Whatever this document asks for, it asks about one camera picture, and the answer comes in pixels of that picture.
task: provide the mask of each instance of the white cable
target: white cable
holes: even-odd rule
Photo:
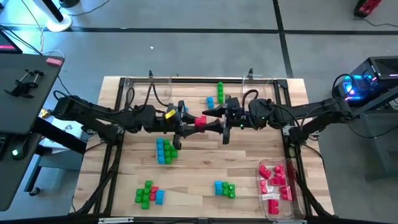
[[[43,30],[44,30],[44,28],[43,28],[43,30],[40,28],[40,25],[39,25],[39,23],[37,22],[37,19],[35,18],[35,16],[33,16],[33,13],[30,11],[29,7],[27,7],[27,5],[26,5],[26,3],[24,2],[24,0],[21,0],[21,1],[22,1],[22,3],[24,3],[26,9],[29,11],[29,13],[31,14],[31,16],[32,16],[33,19],[35,20],[37,26],[39,27],[39,31],[40,31],[40,33],[41,33],[41,36],[40,36],[40,53],[42,53],[42,52],[43,52],[43,47],[44,47],[44,36],[43,36]]]

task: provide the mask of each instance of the wooden tabletop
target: wooden tabletop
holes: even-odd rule
[[[113,108],[120,77],[105,77],[99,94],[98,104]],[[304,81],[288,79],[292,106],[308,103]],[[212,96],[216,103],[216,84],[173,83],[172,96],[167,85],[157,85],[160,99],[172,102],[184,100],[189,113],[201,115],[207,110],[206,97]],[[138,105],[144,102],[148,84],[134,86]],[[271,86],[251,85],[245,88],[259,90],[260,98],[274,99]],[[241,99],[242,84],[224,84],[224,93]],[[157,109],[164,107],[150,96],[149,103]],[[264,128],[231,130],[228,145],[222,145],[222,136],[207,131],[182,140],[182,150],[172,165],[158,165],[155,140],[159,137],[172,139],[173,133],[127,133],[124,137],[118,180],[112,207],[112,216],[150,216],[150,217],[220,217],[220,218],[261,218],[256,188],[255,170],[263,159],[284,159],[280,130]],[[92,137],[87,147],[98,144],[98,137]],[[318,149],[318,143],[307,141],[309,146]],[[75,191],[74,205],[79,209],[98,186],[105,145],[98,146],[84,156]],[[310,149],[302,148],[302,160],[308,188],[326,211],[333,213],[328,184],[322,160]],[[146,180],[165,190],[165,204],[151,202],[149,210],[142,210],[135,204],[136,189],[143,188]],[[214,181],[222,180],[236,185],[236,198],[215,196]],[[108,188],[105,189],[101,211],[106,204]]]

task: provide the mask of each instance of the green block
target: green block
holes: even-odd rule
[[[144,189],[137,189],[136,190],[136,195],[141,195],[144,194]]]
[[[228,198],[235,198],[235,191],[232,190],[231,192],[228,193]]]
[[[136,195],[136,203],[142,203],[142,196]]]
[[[142,209],[149,209],[149,202],[143,202],[141,205]]]
[[[151,180],[145,181],[145,188],[149,188],[149,190],[150,190],[150,188],[152,187],[152,184],[154,184],[154,182]]]
[[[223,196],[228,196],[228,189],[223,189]]]
[[[144,189],[144,195],[149,195],[150,194],[150,188],[146,187]]]
[[[235,185],[234,184],[229,184],[228,185],[228,190],[229,191],[235,190]]]
[[[144,195],[142,196],[142,202],[149,202],[149,196],[148,195]]]
[[[174,149],[174,150],[172,151],[172,157],[173,157],[173,158],[177,158],[177,157],[178,157],[178,152],[177,152],[177,150]]]
[[[228,188],[228,182],[223,182],[223,189]]]

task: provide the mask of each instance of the clear plastic bin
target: clear plastic bin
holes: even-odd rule
[[[260,166],[264,165],[266,169],[272,171],[271,177],[269,179],[264,179],[259,174]],[[286,186],[290,187],[292,193],[292,200],[283,200],[282,193],[280,192],[279,186],[271,185],[271,178],[275,176],[274,168],[276,166],[283,165],[285,168],[285,176],[286,176]],[[281,221],[281,220],[303,220],[305,217],[304,203],[303,203],[303,195],[300,190],[300,187],[297,185],[295,181],[296,174],[296,165],[290,159],[282,159],[282,160],[267,160],[264,159],[260,162],[259,167],[256,171],[257,176],[257,189],[259,194],[259,203],[260,207],[263,208],[265,216],[272,221]],[[260,186],[260,181],[265,180],[267,183],[267,193],[263,194]],[[274,199],[277,200],[279,206],[277,207],[279,213],[277,215],[270,214],[268,210],[268,200]]]

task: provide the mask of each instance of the concrete floor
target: concrete floor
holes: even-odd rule
[[[278,2],[286,30],[398,30],[354,21],[352,10],[357,0]],[[62,12],[79,13],[98,4],[86,0]],[[397,7],[398,1],[384,0],[368,19],[375,24],[398,24]],[[44,25],[45,17],[34,6],[32,9]],[[34,21],[19,1],[9,1],[0,14],[0,23],[19,26],[32,25]],[[73,26],[277,29],[272,0],[110,1],[91,14],[74,17]],[[38,31],[16,33],[39,47]],[[352,71],[367,57],[397,55],[397,37],[286,35],[286,41],[294,78],[303,78],[310,101],[319,101],[330,97],[331,83],[337,75]],[[26,53],[31,52],[17,44]],[[146,76],[149,69],[159,76],[178,73],[241,77],[252,67],[256,73],[287,77],[278,34],[160,34],[110,32],[110,29],[46,32],[45,50],[52,49],[62,50],[67,56],[61,72],[64,84],[71,93],[92,102],[97,101],[105,75]],[[62,87],[57,82],[53,90]],[[55,99],[50,96],[45,106],[54,105]],[[364,178],[363,150],[368,147],[367,140],[352,134],[346,125],[336,124],[322,132],[319,143],[335,213],[343,218],[397,223],[398,180],[368,182]],[[77,177],[74,171],[44,169],[37,183],[43,193],[36,197],[22,191],[25,178],[11,208],[0,213],[0,220],[67,214]]]

